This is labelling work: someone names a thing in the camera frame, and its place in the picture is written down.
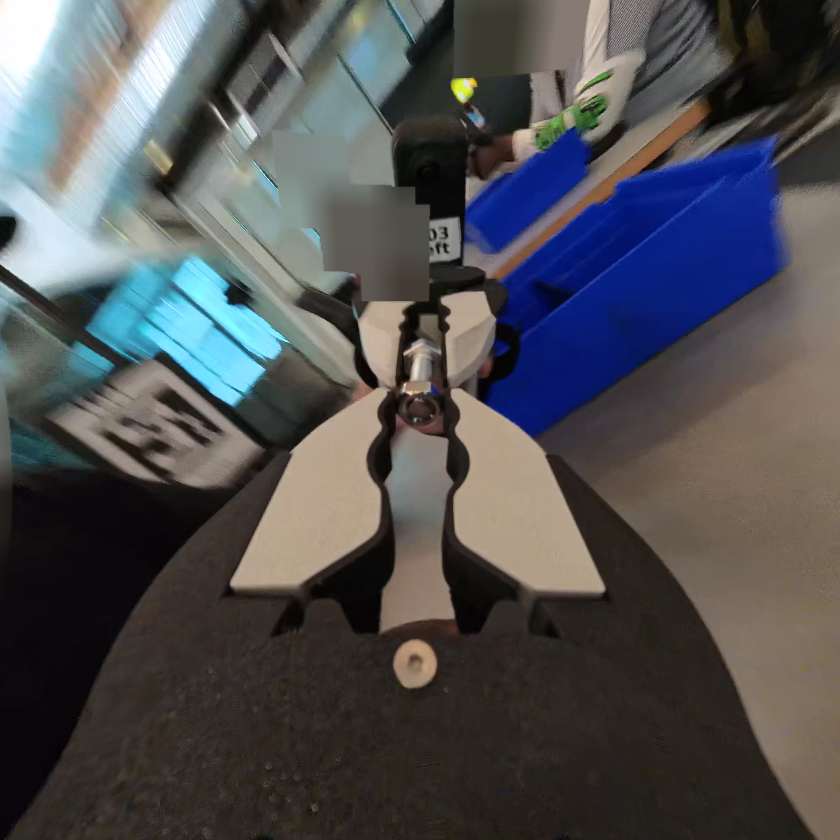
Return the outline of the steel hex nut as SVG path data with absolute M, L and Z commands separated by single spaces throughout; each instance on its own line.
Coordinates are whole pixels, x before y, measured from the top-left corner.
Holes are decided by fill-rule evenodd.
M 442 397 L 430 380 L 408 381 L 397 397 L 396 408 L 407 426 L 431 427 L 441 417 Z

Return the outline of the wood-edged table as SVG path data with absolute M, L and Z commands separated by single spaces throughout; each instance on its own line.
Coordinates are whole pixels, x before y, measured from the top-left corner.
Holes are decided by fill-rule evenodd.
M 489 277 L 506 277 L 587 208 L 609 199 L 618 183 L 642 172 L 694 132 L 708 113 L 705 101 L 695 101 L 639 124 L 591 163 L 583 181 L 502 251 L 486 255 L 473 250 L 474 265 Z

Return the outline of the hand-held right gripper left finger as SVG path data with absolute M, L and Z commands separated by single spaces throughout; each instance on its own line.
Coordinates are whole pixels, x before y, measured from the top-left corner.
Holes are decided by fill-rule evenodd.
M 333 415 L 291 450 L 229 582 L 233 595 L 305 607 L 334 600 L 358 634 L 381 631 L 395 565 L 395 397 L 384 387 Z

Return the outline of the dark wall screen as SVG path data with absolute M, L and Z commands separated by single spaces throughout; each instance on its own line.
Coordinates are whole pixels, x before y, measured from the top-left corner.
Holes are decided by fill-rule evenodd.
M 476 93 L 469 104 L 457 101 L 457 114 L 467 130 L 508 134 L 529 125 L 531 90 L 528 74 L 475 77 Z

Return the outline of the black jacket yellow stripes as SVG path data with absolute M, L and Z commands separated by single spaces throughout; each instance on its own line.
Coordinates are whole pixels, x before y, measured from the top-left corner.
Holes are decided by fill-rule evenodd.
M 729 68 L 707 94 L 715 125 L 838 80 L 838 1 L 709 3 Z

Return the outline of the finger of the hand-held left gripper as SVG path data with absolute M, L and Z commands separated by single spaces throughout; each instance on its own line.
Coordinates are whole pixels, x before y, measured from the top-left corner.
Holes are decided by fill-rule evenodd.
M 451 293 L 439 304 L 445 379 L 454 389 L 477 378 L 495 342 L 497 318 L 484 291 Z
M 403 324 L 410 301 L 367 301 L 358 314 L 363 357 L 379 385 L 397 387 L 404 373 Z

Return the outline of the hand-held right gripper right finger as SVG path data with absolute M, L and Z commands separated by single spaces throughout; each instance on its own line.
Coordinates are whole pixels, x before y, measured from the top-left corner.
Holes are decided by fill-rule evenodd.
M 461 634 L 477 634 L 498 604 L 526 624 L 546 602 L 597 602 L 606 585 L 551 459 L 519 426 L 463 389 L 444 403 L 450 480 L 442 564 Z

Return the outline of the framed code sign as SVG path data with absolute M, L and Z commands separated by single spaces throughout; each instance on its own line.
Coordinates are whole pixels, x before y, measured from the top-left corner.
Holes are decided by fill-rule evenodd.
M 136 480 L 231 487 L 269 444 L 168 354 L 127 364 L 45 416 L 63 445 Z

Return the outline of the blue plastic bin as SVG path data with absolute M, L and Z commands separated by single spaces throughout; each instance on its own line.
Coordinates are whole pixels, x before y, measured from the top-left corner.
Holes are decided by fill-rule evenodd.
M 486 254 L 503 250 L 583 181 L 590 159 L 572 130 L 487 182 L 466 206 L 465 241 Z
M 504 280 L 518 361 L 486 403 L 537 436 L 786 265 L 776 139 L 616 185 Z

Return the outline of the person's black sweater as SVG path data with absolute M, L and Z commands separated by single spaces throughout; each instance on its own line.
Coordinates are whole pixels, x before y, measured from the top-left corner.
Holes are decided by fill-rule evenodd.
M 234 493 L 96 470 L 13 484 L 1 604 L 2 838 L 60 758 L 138 600 Z

